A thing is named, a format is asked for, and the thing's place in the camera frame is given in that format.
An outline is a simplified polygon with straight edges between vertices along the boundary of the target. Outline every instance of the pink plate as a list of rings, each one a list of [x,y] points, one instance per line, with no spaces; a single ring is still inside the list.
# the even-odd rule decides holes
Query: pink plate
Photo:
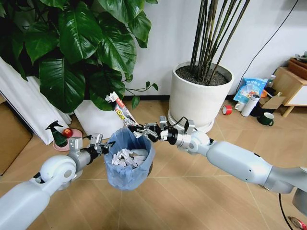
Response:
[[[81,138],[82,137],[82,132],[77,130],[77,129],[72,128],[72,137],[74,137],[74,138]],[[56,145],[55,142],[53,142],[53,147],[57,151],[66,152],[66,151],[69,151],[69,142],[64,147],[59,147],[59,146]]]

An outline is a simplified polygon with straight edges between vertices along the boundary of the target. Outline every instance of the soil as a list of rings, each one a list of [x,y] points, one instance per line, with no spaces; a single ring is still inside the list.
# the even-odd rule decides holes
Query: soil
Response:
[[[197,79],[196,74],[190,71],[190,66],[183,66],[176,70],[176,74],[182,79],[189,81],[198,85],[207,85],[205,82],[202,82],[202,79]],[[211,82],[209,85],[224,85],[227,84],[229,80],[227,80],[221,73],[218,71],[215,72]]]

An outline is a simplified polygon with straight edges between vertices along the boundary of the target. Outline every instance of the white plant pot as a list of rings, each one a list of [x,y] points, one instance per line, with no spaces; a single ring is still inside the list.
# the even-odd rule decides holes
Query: white plant pot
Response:
[[[189,65],[190,62],[179,64],[173,69],[171,94],[169,99],[168,121],[174,124],[181,117],[194,120],[196,128],[203,132],[211,130],[214,119],[217,116],[233,82],[232,73],[222,66],[217,71],[222,73],[229,82],[218,86],[205,86],[191,83],[180,78],[176,70]],[[176,128],[184,128],[185,120]]]
[[[87,135],[100,133],[106,139],[124,126],[114,111],[102,111],[91,100],[84,100],[74,113]]]

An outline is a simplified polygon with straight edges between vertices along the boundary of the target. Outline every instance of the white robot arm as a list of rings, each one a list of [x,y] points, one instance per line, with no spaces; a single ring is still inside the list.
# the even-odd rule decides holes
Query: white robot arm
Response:
[[[288,194],[297,187],[293,204],[307,216],[307,168],[275,167],[256,153],[227,141],[212,140],[201,131],[193,131],[195,125],[192,120],[187,120],[184,130],[173,128],[175,125],[167,126],[166,117],[161,116],[160,127],[157,123],[148,123],[130,126],[129,129],[135,134],[145,135],[153,142],[168,141],[190,154],[201,154],[211,164],[241,181],[259,184],[280,194]]]
[[[294,206],[307,215],[307,168],[279,168],[267,163],[259,155],[231,144],[214,141],[205,133],[194,131],[194,123],[187,120],[184,130],[167,126],[166,117],[157,123],[129,126],[136,137],[145,135],[153,142],[168,141],[189,154],[201,154],[216,167],[234,177],[253,184],[260,184],[277,193],[297,191]],[[0,198],[0,230],[26,229],[49,203],[50,196],[64,189],[82,174],[83,168],[97,156],[108,153],[114,143],[100,144],[102,135],[94,134],[88,148],[82,148],[81,138],[70,139],[68,156],[54,156],[42,166],[40,173],[23,182]]]
[[[67,156],[49,158],[31,180],[16,185],[0,198],[0,230],[24,230],[47,207],[50,197],[77,179],[96,157],[108,153],[114,143],[101,144],[102,135],[93,134],[89,147],[82,138],[70,138]]]

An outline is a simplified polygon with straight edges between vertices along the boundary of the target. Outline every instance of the blue plastic bag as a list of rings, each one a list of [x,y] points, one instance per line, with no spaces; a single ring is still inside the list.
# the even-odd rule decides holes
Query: blue plastic bag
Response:
[[[268,79],[261,78],[244,78],[244,84],[236,93],[234,100],[247,103],[252,94],[261,95]]]
[[[115,141],[108,155],[104,156],[107,180],[115,188],[120,190],[136,189],[147,178],[149,168],[155,156],[155,150],[150,140],[145,137],[136,138],[128,128],[121,128],[112,134],[108,142]],[[113,165],[112,158],[114,154],[122,149],[139,150],[145,149],[148,152],[146,160],[135,169],[131,165],[122,167]]]

